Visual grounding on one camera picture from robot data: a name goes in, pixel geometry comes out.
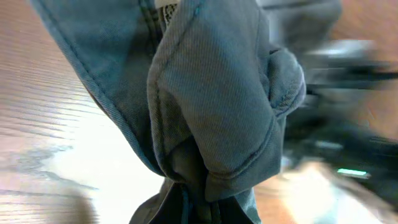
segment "denim shirt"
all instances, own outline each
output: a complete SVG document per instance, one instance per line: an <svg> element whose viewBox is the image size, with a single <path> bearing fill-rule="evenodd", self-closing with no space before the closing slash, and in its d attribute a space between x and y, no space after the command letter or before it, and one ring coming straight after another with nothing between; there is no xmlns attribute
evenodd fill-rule
<svg viewBox="0 0 398 224"><path fill-rule="evenodd" d="M254 0L181 0L164 33L153 1L32 5L134 152L165 177L131 223L155 220L175 192L178 222L222 221L229 198L261 222L252 188L279 172L305 83L295 57L269 43Z"/></svg>

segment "wood grain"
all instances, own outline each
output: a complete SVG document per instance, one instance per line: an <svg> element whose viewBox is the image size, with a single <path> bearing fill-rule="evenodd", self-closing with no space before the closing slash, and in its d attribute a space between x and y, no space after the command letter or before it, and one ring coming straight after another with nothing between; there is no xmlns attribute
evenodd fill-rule
<svg viewBox="0 0 398 224"><path fill-rule="evenodd" d="M398 61L389 35L397 1L343 2L335 37L376 40L379 58ZM0 223L127 223L162 179L95 105L25 0L0 1L0 24ZM257 205L268 223L292 223L277 198L258 194Z"/></svg>

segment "green light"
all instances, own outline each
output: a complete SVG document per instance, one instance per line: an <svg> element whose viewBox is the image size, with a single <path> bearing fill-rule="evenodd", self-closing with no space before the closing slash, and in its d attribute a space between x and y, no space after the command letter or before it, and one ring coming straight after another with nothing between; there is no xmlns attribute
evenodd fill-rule
<svg viewBox="0 0 398 224"><path fill-rule="evenodd" d="M365 172L365 171L349 170L349 169L338 169L337 172L340 174L351 174L351 175L366 175L367 174L367 172Z"/></svg>

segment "brown surface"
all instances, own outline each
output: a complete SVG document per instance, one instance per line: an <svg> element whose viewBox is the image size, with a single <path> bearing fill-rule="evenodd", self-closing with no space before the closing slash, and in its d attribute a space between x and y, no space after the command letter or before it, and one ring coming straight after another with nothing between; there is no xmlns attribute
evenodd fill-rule
<svg viewBox="0 0 398 224"><path fill-rule="evenodd" d="M335 37L376 40L381 49L379 58L397 62L398 1L345 0L344 4L345 13ZM51 219L49 215L78 214L71 206L76 203L76 193L64 188L79 189L84 192L84 200L96 191L95 184L91 184L96 179L85 179L94 173L83 171L91 166L90 159L101 158L87 156L76 162L81 151L93 154L87 151L93 145L97 147L96 154L103 151L107 155L109 149L114 154L119 149L131 150L88 96L25 0L0 1L0 24L0 223L60 223L60 216L55 216L54 221L54 216ZM391 122L389 127L394 132ZM92 135L98 135L99 142ZM76 154L66 157L66 164L60 159L56 164L46 162L69 151ZM106 169L113 169L112 165L107 163ZM80 173L84 175L69 178ZM276 199L259 194L257 201L264 221L291 223ZM271 214L276 220L269 220Z"/></svg>

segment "blurry black object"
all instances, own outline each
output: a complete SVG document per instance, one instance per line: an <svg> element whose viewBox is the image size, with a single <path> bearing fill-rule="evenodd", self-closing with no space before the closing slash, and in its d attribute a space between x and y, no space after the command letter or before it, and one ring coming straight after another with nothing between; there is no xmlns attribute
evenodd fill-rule
<svg viewBox="0 0 398 224"><path fill-rule="evenodd" d="M343 174L398 211L398 142L350 121L346 116L350 102L326 91L373 90L380 82L397 79L398 72L379 72L382 65L370 60L347 63L349 60L340 58L341 63L326 63L325 68L311 70L323 77L307 84L306 102L287 118L285 154L292 168L303 160L316 159L336 172L353 171Z"/></svg>

